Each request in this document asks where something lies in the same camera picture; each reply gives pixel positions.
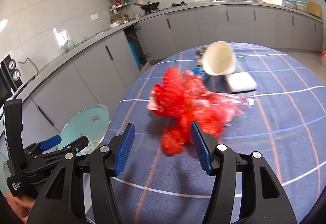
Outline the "person's left hand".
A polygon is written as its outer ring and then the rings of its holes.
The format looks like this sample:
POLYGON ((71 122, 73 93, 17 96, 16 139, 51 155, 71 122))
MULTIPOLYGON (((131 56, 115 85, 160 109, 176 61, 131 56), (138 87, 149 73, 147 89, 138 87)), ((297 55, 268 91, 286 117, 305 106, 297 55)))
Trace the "person's left hand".
POLYGON ((14 197, 8 189, 7 202, 20 220, 27 223, 30 212, 35 204, 35 199, 24 194, 14 197))

